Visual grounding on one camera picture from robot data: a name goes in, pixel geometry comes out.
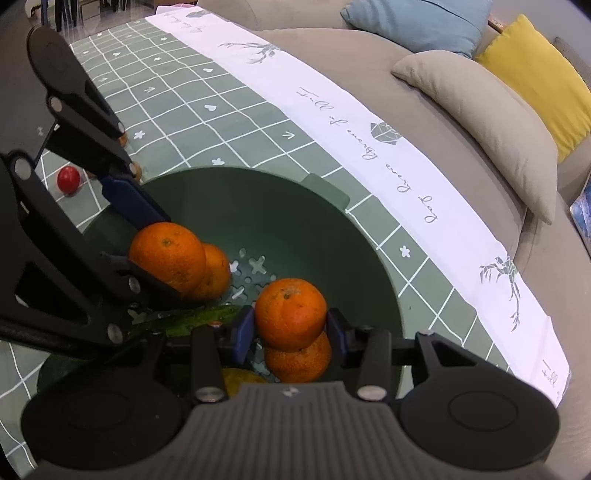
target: sofa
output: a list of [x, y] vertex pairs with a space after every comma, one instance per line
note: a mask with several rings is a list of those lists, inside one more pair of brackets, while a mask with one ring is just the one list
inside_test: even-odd
[[[253, 31], [307, 63], [392, 125], [463, 195], [513, 257], [553, 319], [572, 370], [559, 406], [560, 433], [547, 465], [565, 480], [591, 471], [591, 260], [570, 204], [591, 169], [591, 135], [558, 165], [556, 217], [534, 217], [480, 145], [444, 109], [391, 74], [411, 54], [340, 16], [348, 0], [200, 0], [199, 5]], [[498, 33], [488, 27], [477, 52]]]

